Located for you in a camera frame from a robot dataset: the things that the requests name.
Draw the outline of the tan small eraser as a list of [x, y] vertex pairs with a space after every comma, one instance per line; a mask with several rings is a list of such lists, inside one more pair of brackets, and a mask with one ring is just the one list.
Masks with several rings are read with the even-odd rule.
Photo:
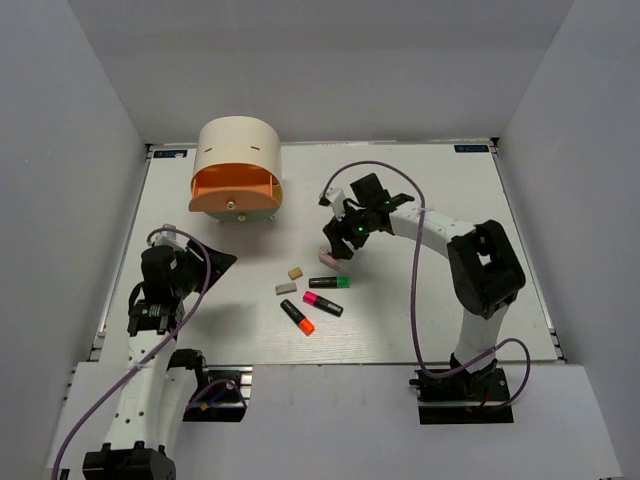
[[296, 267], [288, 272], [288, 276], [292, 281], [295, 281], [303, 276], [303, 271], [299, 267]]

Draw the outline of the grey white eraser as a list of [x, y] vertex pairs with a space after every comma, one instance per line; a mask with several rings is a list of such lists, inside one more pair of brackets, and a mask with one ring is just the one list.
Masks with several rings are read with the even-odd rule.
[[276, 295], [284, 295], [297, 291], [297, 285], [295, 282], [288, 282], [275, 286], [275, 294]]

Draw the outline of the orange top drawer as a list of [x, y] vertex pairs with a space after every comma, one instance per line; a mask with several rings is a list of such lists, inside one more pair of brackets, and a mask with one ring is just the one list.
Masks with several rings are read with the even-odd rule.
[[191, 181], [191, 212], [211, 214], [277, 210], [283, 200], [279, 179], [267, 169], [246, 163], [208, 166]]

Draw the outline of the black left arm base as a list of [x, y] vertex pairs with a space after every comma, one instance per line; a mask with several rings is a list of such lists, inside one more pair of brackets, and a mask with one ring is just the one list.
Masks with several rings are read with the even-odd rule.
[[207, 366], [191, 398], [184, 422], [239, 423], [251, 397], [252, 366]]

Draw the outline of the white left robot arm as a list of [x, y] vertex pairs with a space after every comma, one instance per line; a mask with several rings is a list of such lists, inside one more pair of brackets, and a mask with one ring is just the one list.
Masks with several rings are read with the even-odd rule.
[[205, 294], [236, 262], [194, 240], [158, 240], [141, 255], [142, 280], [128, 305], [127, 368], [102, 446], [84, 456], [87, 479], [173, 479], [170, 451], [191, 399], [205, 396], [211, 374], [203, 354], [177, 346], [184, 301]]

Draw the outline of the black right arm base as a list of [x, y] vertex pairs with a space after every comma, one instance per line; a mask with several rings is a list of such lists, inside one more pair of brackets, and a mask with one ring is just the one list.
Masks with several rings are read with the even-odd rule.
[[434, 379], [421, 370], [408, 381], [417, 393], [421, 425], [512, 424], [511, 398], [502, 368], [490, 365], [472, 374], [463, 371]]

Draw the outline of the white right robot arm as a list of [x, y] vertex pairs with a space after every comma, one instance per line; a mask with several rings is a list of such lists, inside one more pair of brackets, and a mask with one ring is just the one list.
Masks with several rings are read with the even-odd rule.
[[422, 248], [449, 263], [463, 315], [457, 345], [444, 371], [422, 367], [413, 385], [424, 400], [472, 400], [485, 396], [496, 372], [498, 335], [509, 307], [526, 284], [524, 270], [502, 225], [473, 224], [426, 208], [423, 195], [391, 195], [376, 174], [351, 185], [352, 197], [325, 186], [319, 203], [333, 211], [323, 232], [336, 260], [349, 260], [373, 232], [414, 243], [412, 266]]

